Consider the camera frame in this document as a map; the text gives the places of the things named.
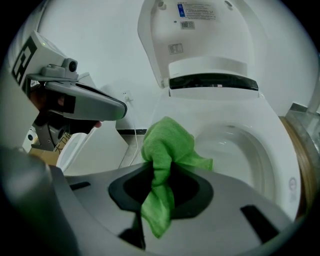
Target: wooden rim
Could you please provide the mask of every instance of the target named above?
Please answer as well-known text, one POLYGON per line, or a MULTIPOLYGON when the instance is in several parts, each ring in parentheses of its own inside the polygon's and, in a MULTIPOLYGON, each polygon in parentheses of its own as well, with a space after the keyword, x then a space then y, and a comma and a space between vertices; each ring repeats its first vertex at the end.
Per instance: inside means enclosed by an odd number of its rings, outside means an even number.
POLYGON ((309 211, 315 196, 317 194, 317 183, 316 183, 316 175, 315 170, 312 165, 312 162, 309 158, 308 151, 304 144, 302 143, 298 133, 293 128, 293 126, 288 122, 285 117, 280 117, 280 120, 285 127, 287 133, 290 136, 292 141, 296 158, 298 160, 299 169, 300 169, 300 177, 301 177, 301 197, 300 197, 300 206, 301 208, 305 208, 305 211, 309 211))

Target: black logo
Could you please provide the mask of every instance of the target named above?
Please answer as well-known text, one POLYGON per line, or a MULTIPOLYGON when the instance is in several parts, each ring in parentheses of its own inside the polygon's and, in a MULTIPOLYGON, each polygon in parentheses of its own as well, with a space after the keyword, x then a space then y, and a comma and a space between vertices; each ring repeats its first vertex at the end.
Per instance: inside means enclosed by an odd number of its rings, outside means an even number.
POLYGON ((32 56, 35 54, 37 50, 35 42, 32 40, 31 36, 24 44, 18 59, 16 60, 13 69, 12 69, 12 75, 18 82, 18 84, 21 84, 22 78, 24 77, 24 74, 26 72, 27 66, 32 58, 32 56))
POLYGON ((294 191, 297 188, 297 180, 294 177, 289 180, 289 188, 291 191, 294 191))

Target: white toilet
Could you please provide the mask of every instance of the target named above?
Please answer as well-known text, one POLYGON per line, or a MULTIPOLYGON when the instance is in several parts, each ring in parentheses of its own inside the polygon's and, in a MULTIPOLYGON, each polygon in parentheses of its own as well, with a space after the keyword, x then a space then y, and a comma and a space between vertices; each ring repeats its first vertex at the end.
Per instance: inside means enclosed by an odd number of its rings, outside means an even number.
POLYGON ((165 116, 176 120, 194 136, 196 152, 213 159, 213 172, 242 180, 294 220, 299 166, 256 82, 263 71, 255 65, 254 40, 236 6, 211 2, 142 5, 138 34, 164 88, 152 124, 165 116))

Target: white cable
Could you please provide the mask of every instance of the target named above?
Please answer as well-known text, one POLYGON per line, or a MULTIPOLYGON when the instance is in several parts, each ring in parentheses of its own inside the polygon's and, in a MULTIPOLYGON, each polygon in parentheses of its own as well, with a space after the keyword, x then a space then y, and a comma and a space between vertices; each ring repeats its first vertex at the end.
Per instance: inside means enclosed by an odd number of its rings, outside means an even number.
POLYGON ((139 149, 139 144, 138 144, 138 138, 137 138, 137 131, 136 131, 136 123, 135 123, 135 119, 131 113, 131 110, 130 110, 130 107, 128 106, 128 110, 129 110, 129 113, 130 113, 130 116, 131 116, 131 119, 132 119, 132 122, 133 122, 133 127, 134 127, 134 135, 135 135, 135 142, 136 142, 136 150, 134 152, 134 155, 133 155, 133 158, 129 164, 129 166, 132 165, 133 161, 135 160, 136 158, 136 154, 138 152, 138 149, 139 149))

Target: toilet seat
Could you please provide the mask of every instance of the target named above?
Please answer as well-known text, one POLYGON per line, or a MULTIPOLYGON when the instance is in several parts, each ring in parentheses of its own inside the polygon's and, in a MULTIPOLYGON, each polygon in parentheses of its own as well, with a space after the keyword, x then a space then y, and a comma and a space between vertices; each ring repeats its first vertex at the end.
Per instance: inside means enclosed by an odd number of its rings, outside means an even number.
MULTIPOLYGON (((274 197, 270 195, 270 191, 265 196, 282 208, 291 220, 294 220, 301 193, 298 161, 289 135, 264 97, 261 94, 258 97, 257 92, 254 94, 249 90, 237 88, 211 87, 183 90, 211 90, 212 94, 223 90, 225 95, 230 92, 238 95, 239 90, 242 90, 241 93, 247 91, 247 95, 238 100, 219 100, 218 98, 198 100, 172 97, 165 89, 155 108, 152 124, 165 116, 173 118, 195 137, 196 150, 197 138, 210 127, 212 131, 218 126, 236 128, 238 131, 242 131, 242 134, 249 134, 255 138, 256 142, 253 144, 256 150, 259 151, 259 155, 263 150, 265 151, 273 170, 271 173, 270 169, 265 169, 261 174, 262 179, 265 176, 269 181, 273 180, 274 182, 274 197)), ((212 158, 213 171, 215 171, 215 156, 213 155, 212 158)), ((266 186, 269 190, 270 187, 273 190, 273 184, 270 182, 266 186)))

